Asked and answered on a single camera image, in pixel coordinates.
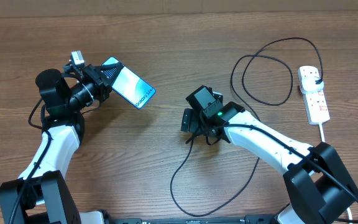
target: plug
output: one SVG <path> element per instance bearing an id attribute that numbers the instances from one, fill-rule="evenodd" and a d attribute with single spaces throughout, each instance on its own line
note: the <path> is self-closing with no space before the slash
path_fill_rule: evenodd
<path id="1" fill-rule="evenodd" d="M 320 80 L 318 69 L 313 66 L 302 66 L 298 69 L 299 87 L 303 94 L 321 91 L 324 88 L 324 81 Z"/>

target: black cable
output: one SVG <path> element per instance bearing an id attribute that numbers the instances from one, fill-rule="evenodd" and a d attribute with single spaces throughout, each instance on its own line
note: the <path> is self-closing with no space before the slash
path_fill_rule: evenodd
<path id="1" fill-rule="evenodd" d="M 31 122 L 31 118 L 34 115 L 35 111 L 37 110 L 38 106 L 41 104 L 41 102 L 42 102 L 42 98 L 38 101 L 38 103 L 35 105 L 34 109 L 31 111 L 30 116 L 29 116 L 29 125 L 42 130 L 41 126 L 35 125 Z"/>
<path id="2" fill-rule="evenodd" d="M 311 44 L 314 48 L 314 50 L 316 51 L 317 53 L 317 56 L 318 56 L 318 60 L 320 62 L 320 69 L 321 69 L 321 78 L 319 80 L 316 81 L 316 84 L 320 84 L 322 81 L 323 81 L 323 75 L 324 75 L 324 72 L 323 72 L 323 61 L 321 60 L 321 56 L 320 56 L 320 53 L 318 52 L 318 49 L 317 47 L 315 46 L 314 43 L 312 43 L 312 41 L 306 39 L 306 38 L 302 38 L 302 37 L 289 37 L 289 38 L 284 38 L 284 39 L 280 39 L 280 40 L 275 40 L 273 42 L 270 42 L 268 44 L 266 44 L 265 46 L 263 46 L 261 49 L 259 49 L 255 55 L 249 60 L 247 66 L 246 66 L 246 69 L 244 70 L 244 73 L 242 74 L 242 86 L 244 87 L 245 91 L 247 92 L 247 94 L 249 96 L 251 96 L 254 100 L 258 101 L 258 99 L 254 98 L 250 93 L 248 93 L 248 91 L 246 90 L 245 86 L 244 86 L 244 75 L 249 67 L 249 65 L 251 64 L 251 62 L 253 61 L 254 58 L 256 58 L 258 56 L 259 53 L 261 53 L 267 46 L 269 45 L 272 45 L 274 43 L 277 43 L 277 42 L 281 42 L 281 41 L 284 41 L 284 40 L 304 40 L 306 42 L 308 42 L 309 44 Z"/>
<path id="3" fill-rule="evenodd" d="M 203 131 L 203 127 L 206 127 L 206 124 L 205 124 L 205 121 L 204 121 L 204 118 L 203 118 L 203 111 L 200 111 L 199 118 L 200 118 L 200 121 L 201 121 L 201 125 L 198 124 L 198 127 L 200 127 L 200 130 Z M 217 137 L 215 133 L 213 133 L 213 134 L 217 138 L 217 140 L 215 140 L 215 142 L 213 142 L 213 143 L 209 142 L 209 137 L 208 137 L 209 133 L 205 135 L 206 144 L 209 145 L 209 146 L 215 145 L 216 143 L 218 143 L 221 140 L 221 138 Z"/>
<path id="4" fill-rule="evenodd" d="M 288 69 L 288 71 L 290 72 L 290 76 L 291 76 L 291 87 L 290 87 L 290 91 L 288 92 L 288 95 L 287 97 L 285 98 L 285 100 L 283 100 L 281 103 L 273 103 L 273 104 L 269 104 L 269 103 L 266 103 L 266 102 L 263 102 L 261 100 L 258 100 L 256 98 L 254 98 L 252 95 L 250 95 L 248 92 L 248 95 L 250 95 L 253 99 L 255 99 L 256 101 L 258 102 L 262 102 L 266 105 L 271 105 L 271 106 L 278 106 L 278 105 L 282 105 L 284 104 L 288 99 L 289 97 L 291 96 L 291 93 L 292 93 L 292 88 L 293 88 L 293 75 L 292 75 L 292 71 L 291 71 L 291 68 L 283 61 L 281 61 L 280 59 L 277 59 L 275 57 L 271 57 L 271 56 L 266 56 L 266 55 L 245 55 L 245 56 L 242 56 L 238 61 L 237 63 L 234 65 L 234 68 L 231 72 L 231 75 L 230 75 L 230 87 L 231 89 L 233 90 L 234 94 L 236 94 L 236 96 L 245 104 L 248 106 L 248 108 L 253 112 L 253 114 L 255 115 L 255 117 L 258 119 L 258 121 L 260 121 L 260 118 L 258 116 L 258 114 L 254 111 L 254 109 L 245 101 L 241 98 L 241 96 L 237 93 L 237 91 L 234 89 L 234 86 L 233 86 L 233 76 L 234 76 L 234 71 L 236 70 L 236 67 L 237 65 L 240 63 L 240 61 L 243 59 L 243 58 L 246 58 L 246 57 L 262 57 L 262 58 L 268 58 L 268 59 L 272 59 L 272 60 L 275 60 L 276 62 L 280 62 L 282 65 L 286 66 L 286 68 Z"/>
<path id="5" fill-rule="evenodd" d="M 235 196 L 233 196 L 232 198 L 230 198 L 227 202 L 225 202 L 224 204 L 222 204 L 221 206 L 219 206 L 218 208 L 215 208 L 214 210 L 210 211 L 210 212 L 207 212 L 205 214 L 201 214 L 201 215 L 196 215 L 196 214 L 192 214 L 190 212 L 187 212 L 186 210 L 184 210 L 183 208 L 181 208 L 181 206 L 178 204 L 178 202 L 175 200 L 175 197 L 173 196 L 173 192 L 172 192 L 172 183 L 173 183 L 173 179 L 175 178 L 177 172 L 183 167 L 183 165 L 185 165 L 185 162 L 187 161 L 187 159 L 189 158 L 190 156 L 190 153 L 191 153 L 191 150 L 193 148 L 193 143 L 194 143 L 194 139 L 191 140 L 191 144 L 190 144 L 190 150 L 189 150 L 189 153 L 187 154 L 186 156 L 186 159 L 181 163 L 180 167 L 175 171 L 175 173 L 173 173 L 172 175 L 172 178 L 171 178 L 171 184 L 170 184 L 170 190 L 171 190 L 171 197 L 172 197 L 172 200 L 173 202 L 175 203 L 175 205 L 177 205 L 177 207 L 185 214 L 187 215 L 190 215 L 192 217 L 204 217 L 204 216 L 207 216 L 207 215 L 210 215 L 216 211 L 218 211 L 219 209 L 223 208 L 225 205 L 227 205 L 228 203 L 230 203 L 231 201 L 233 201 L 238 195 L 241 194 L 241 192 L 248 186 L 249 182 L 251 181 L 251 178 L 252 176 L 254 175 L 255 173 L 255 170 L 256 170 L 256 167 L 258 165 L 258 162 L 259 162 L 259 158 L 257 159 L 257 162 L 255 163 L 255 166 L 254 166 L 254 169 L 252 170 L 252 173 L 247 181 L 247 183 L 245 184 L 245 186 L 243 186 L 241 188 L 240 191 L 238 191 L 238 193 L 235 194 Z"/>
<path id="6" fill-rule="evenodd" d="M 213 127 L 213 128 L 208 128 L 207 130 L 204 131 L 204 133 L 208 133 L 209 131 L 212 131 L 214 129 L 227 128 L 227 127 L 250 128 L 251 130 L 256 130 L 256 131 L 259 131 L 259 132 L 263 133 L 264 135 L 266 135 L 269 138 L 273 139 L 275 142 L 277 142 L 280 145 L 282 145 L 285 149 L 288 149 L 290 152 L 292 152 L 295 155 L 297 155 L 300 158 L 302 158 L 309 165 L 311 165 L 315 170 L 317 170 L 319 172 L 322 172 L 326 177 L 328 177 L 331 181 L 333 181 L 339 188 L 341 188 L 344 191 L 346 191 L 346 193 L 348 193 L 358 203 L 358 197 L 356 195 L 354 195 L 347 187 L 345 187 L 343 184 L 341 184 L 337 179 L 335 179 L 335 177 L 333 177 L 329 172 L 325 171 L 322 167 L 317 165 L 315 162 L 310 160 L 308 157 L 302 155 L 301 153 L 299 153 L 294 148 L 288 146 L 287 144 L 285 144 L 284 142 L 282 142 L 281 140 L 279 140 L 278 138 L 276 138 L 275 136 L 273 136 L 272 134 L 270 134 L 269 132 L 267 132 L 267 131 L 265 131 L 265 130 L 263 130 L 261 128 L 258 128 L 258 127 L 253 126 L 253 125 L 248 125 L 248 124 L 226 124 L 226 125 L 222 125 L 222 126 L 216 126 L 216 127 Z M 192 136 L 190 138 L 190 140 L 193 141 L 194 138 L 197 138 L 201 134 L 195 134 L 194 136 Z M 344 219 L 344 218 L 338 218 L 336 221 L 347 222 L 347 223 L 350 223 L 350 222 L 358 223 L 358 220 L 348 220 L 348 219 Z"/>
<path id="7" fill-rule="evenodd" d="M 289 97 L 291 96 L 292 88 L 293 88 L 293 75 L 292 75 L 292 71 L 291 71 L 290 67 L 289 67 L 285 62 L 283 62 L 283 61 L 281 61 L 280 59 L 277 59 L 277 58 L 275 58 L 275 57 L 266 56 L 266 55 L 257 55 L 257 56 L 255 56 L 255 55 L 245 55 L 245 56 L 241 57 L 241 58 L 237 61 L 236 65 L 235 65 L 234 68 L 233 68 L 231 77 L 233 76 L 234 70 L 236 69 L 238 63 L 239 63 L 243 58 L 246 58 L 246 57 L 269 58 L 269 59 L 272 59 L 272 60 L 274 60 L 274 61 L 276 61 L 276 62 L 280 62 L 281 64 L 283 64 L 284 66 L 286 66 L 286 68 L 287 68 L 288 71 L 290 72 L 290 76 L 291 76 L 290 91 L 288 92 L 287 97 L 286 97 L 282 102 L 280 102 L 280 103 L 267 103 L 267 102 L 264 102 L 264 101 L 262 101 L 262 100 L 260 100 L 260 99 L 257 99 L 256 97 L 252 96 L 252 95 L 248 92 L 246 86 L 244 85 L 244 75 L 246 74 L 246 71 L 247 71 L 247 68 L 246 68 L 246 69 L 244 69 L 244 73 L 242 74 L 242 80 L 241 80 L 241 81 L 242 81 L 242 87 L 243 87 L 243 89 L 246 91 L 246 93 L 247 93 L 252 99 L 254 99 L 255 101 L 258 101 L 259 103 L 263 103 L 263 104 L 269 105 L 269 106 L 280 106 L 280 105 L 283 105 L 285 102 L 287 102 L 287 100 L 288 100 Z"/>
<path id="8" fill-rule="evenodd" d="M 99 101 L 99 106 L 98 106 L 97 108 L 89 109 L 89 110 L 87 110 L 87 111 L 85 111 L 85 112 L 82 112 L 81 114 L 84 115 L 84 114 L 86 114 L 86 113 L 88 113 L 88 112 L 91 112 L 91 111 L 94 111 L 94 110 L 98 110 L 98 109 L 100 108 L 100 106 L 102 105 L 101 101 L 100 101 L 100 100 L 98 100 L 98 101 Z"/>
<path id="9" fill-rule="evenodd" d="M 29 184 L 29 181 L 30 181 L 31 177 L 34 175 L 35 171 L 37 171 L 37 169 L 39 168 L 39 166 L 40 166 L 40 164 L 42 162 L 42 159 L 45 157 L 46 153 L 48 152 L 50 143 L 53 140 L 52 136 L 49 133 L 49 131 L 46 130 L 45 133 L 47 133 L 47 135 L 48 135 L 47 145 L 45 146 L 45 149 L 42 151 L 41 156 L 38 158 L 38 161 L 35 163 L 34 168 L 31 170 L 30 174 L 27 176 L 26 180 L 24 181 L 23 186 L 20 189 L 19 193 L 17 194 L 17 198 L 16 198 L 16 201 L 15 201 L 15 204 L 13 205 L 13 210 L 12 210 L 12 213 L 11 213 L 11 218 L 9 219 L 9 224 L 13 224 L 14 219 L 15 219 L 15 215 L 16 215 L 16 212 L 17 212 L 17 208 L 19 207 L 20 200 L 21 200 L 21 198 L 23 196 L 23 193 L 24 193 L 25 190 L 27 190 L 27 185 Z"/>

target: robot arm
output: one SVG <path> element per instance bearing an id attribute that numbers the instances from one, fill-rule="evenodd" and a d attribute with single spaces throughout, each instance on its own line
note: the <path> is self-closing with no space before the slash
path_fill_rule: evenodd
<path id="1" fill-rule="evenodd" d="M 74 152 L 80 146 L 80 139 L 78 138 L 74 126 L 61 125 L 50 128 L 48 131 L 52 136 L 52 142 L 50 143 L 49 149 L 42 159 L 39 168 L 35 171 L 32 177 L 41 177 L 48 171 L 60 170 L 63 178 L 65 178 L 71 157 L 73 157 Z M 47 142 L 48 135 L 43 133 L 42 142 L 38 151 L 35 153 L 28 168 L 22 172 L 18 179 L 23 178 L 26 180 L 31 170 L 34 168 L 34 164 L 38 161 L 44 151 Z"/>
<path id="2" fill-rule="evenodd" d="M 285 144 L 293 147 L 304 156 L 308 156 L 310 154 L 308 149 L 312 147 L 311 145 L 292 140 L 278 133 L 255 119 L 248 111 L 236 114 L 229 120 L 228 123 L 248 124 L 261 128 Z M 270 137 L 254 129 L 227 127 L 224 128 L 224 132 L 230 142 L 253 152 L 255 155 L 271 165 L 281 175 L 288 171 L 290 164 L 298 164 L 302 160 L 302 158 L 289 152 L 288 149 L 285 149 Z"/>
<path id="3" fill-rule="evenodd" d="M 191 139 L 199 135 L 199 128 L 212 130 L 205 134 L 250 150 L 283 175 L 291 204 L 274 215 L 273 223 L 332 223 L 358 198 L 356 184 L 329 144 L 322 142 L 313 147 L 292 140 L 257 121 L 234 102 L 223 106 L 223 96 L 206 86 L 186 100 L 192 109 L 185 110 L 181 130 L 192 132 Z M 310 175 L 322 170 L 310 163 L 323 167 L 323 173 L 331 177 L 324 174 L 313 182 Z M 335 184 L 333 178 L 353 196 Z"/>
<path id="4" fill-rule="evenodd" d="M 75 51 L 63 69 L 63 73 L 57 69 L 45 70 L 35 79 L 45 102 L 41 110 L 42 127 L 30 122 L 41 100 L 29 123 L 42 129 L 42 142 L 19 178 L 0 186 L 0 206 L 5 223 L 109 223 L 108 215 L 102 211 L 79 213 L 64 181 L 70 160 L 85 132 L 81 110 L 95 100 L 100 106 L 109 98 L 116 82 L 119 86 L 142 85 L 142 89 L 125 93 L 114 89 L 138 109 L 145 105 L 155 90 L 112 57 L 101 66 L 85 66 L 81 52 Z M 75 78 L 77 84 L 69 88 L 65 78 Z M 47 212 L 29 217 L 26 210 L 41 203 L 46 205 Z"/>

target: black base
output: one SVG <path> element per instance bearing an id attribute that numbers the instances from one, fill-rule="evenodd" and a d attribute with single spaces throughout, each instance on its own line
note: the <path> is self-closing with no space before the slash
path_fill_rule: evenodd
<path id="1" fill-rule="evenodd" d="M 141 220 L 140 218 L 113 218 L 114 224 L 276 224 L 275 215 L 246 215 L 245 218 L 168 218 Z"/>
<path id="2" fill-rule="evenodd" d="M 21 198 L 17 208 L 14 224 L 81 223 L 80 213 L 59 170 L 46 172 L 43 176 L 31 178 L 29 181 L 25 197 Z M 23 182 L 23 179 L 17 179 L 0 186 L 0 206 L 5 223 L 9 223 Z M 44 199 L 47 213 L 29 217 L 26 210 L 33 209 L 36 201 L 40 199 Z"/>

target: power cord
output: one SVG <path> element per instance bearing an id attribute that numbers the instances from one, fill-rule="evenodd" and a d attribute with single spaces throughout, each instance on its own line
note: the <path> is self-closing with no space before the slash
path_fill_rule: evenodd
<path id="1" fill-rule="evenodd" d="M 31 122 L 32 116 L 34 115 L 34 112 L 37 110 L 38 106 L 41 104 L 42 102 L 42 98 L 38 101 L 38 103 L 35 105 L 34 109 L 31 111 L 30 116 L 29 116 L 29 125 L 31 125 L 32 127 L 35 127 L 37 129 L 41 129 L 43 130 L 43 127 L 35 125 Z M 44 125 L 44 120 L 42 119 L 43 116 L 45 116 L 45 105 L 43 105 L 42 110 L 41 110 L 41 120 L 42 120 L 42 124 Z M 45 146 L 45 149 L 42 151 L 41 156 L 38 158 L 38 161 L 34 164 L 34 168 L 31 170 L 31 172 L 29 173 L 29 175 L 27 176 L 26 180 L 24 181 L 22 188 L 20 189 L 19 193 L 17 194 L 17 198 L 15 200 L 15 203 L 13 205 L 13 209 L 12 209 L 12 213 L 11 213 L 11 217 L 9 219 L 9 224 L 13 224 L 14 223 L 14 219 L 16 216 L 16 212 L 17 209 L 19 207 L 20 204 L 20 200 L 22 199 L 22 196 L 24 194 L 24 192 L 27 190 L 27 185 L 30 182 L 30 179 L 32 178 L 32 176 L 35 174 L 35 171 L 37 171 L 37 169 L 40 167 L 40 164 L 42 162 L 42 159 L 45 157 L 46 153 L 48 152 L 49 146 L 52 142 L 52 136 L 49 133 L 48 130 L 44 131 L 47 135 L 48 135 L 48 142 L 47 145 Z"/>
<path id="2" fill-rule="evenodd" d="M 173 173 L 172 175 L 172 178 L 171 178 L 171 183 L 170 183 L 170 191 L 171 191 L 171 197 L 172 197 L 172 200 L 173 200 L 173 203 L 175 203 L 175 205 L 185 214 L 187 215 L 190 215 L 192 217 L 204 217 L 204 216 L 207 216 L 207 215 L 210 215 L 216 211 L 218 211 L 219 209 L 223 208 L 224 206 L 226 206 L 228 203 L 230 203 L 231 201 L 233 201 L 238 195 L 241 194 L 241 192 L 248 186 L 249 182 L 251 181 L 252 177 L 254 176 L 254 173 L 255 173 L 255 170 L 256 170 L 256 167 L 258 165 L 258 162 L 259 162 L 259 157 L 255 163 L 255 166 L 254 166 L 254 169 L 252 170 L 251 172 L 251 175 L 247 181 L 247 183 L 240 189 L 240 191 L 238 191 L 238 193 L 236 193 L 232 198 L 230 198 L 227 202 L 223 203 L 221 206 L 219 206 L 218 208 L 215 208 L 214 210 L 210 211 L 210 212 L 207 212 L 207 213 L 204 213 L 204 214 L 201 214 L 201 215 L 197 215 L 197 214 L 192 214 L 190 212 L 187 212 L 186 210 L 184 210 L 183 208 L 181 208 L 181 206 L 178 204 L 178 202 L 175 200 L 175 197 L 173 196 L 173 191 L 172 191 L 172 183 L 173 183 L 173 179 L 175 178 L 177 172 L 179 172 L 179 170 L 183 167 L 183 165 L 185 165 L 185 162 L 187 161 L 187 159 L 189 158 L 190 154 L 191 154 L 191 150 L 193 148 L 193 143 L 194 143 L 194 138 L 191 139 L 191 144 L 190 144 L 190 150 L 189 150 L 189 153 L 187 154 L 185 160 L 180 164 L 179 168 L 175 171 L 175 173 Z"/>
<path id="3" fill-rule="evenodd" d="M 351 211 L 351 208 L 347 208 L 346 209 L 346 212 L 347 212 L 347 216 L 349 217 L 349 220 L 352 221 L 353 217 L 352 217 L 352 211 Z"/>
<path id="4" fill-rule="evenodd" d="M 321 141 L 326 142 L 326 138 L 324 137 L 323 124 L 318 123 L 318 128 L 320 129 Z"/>

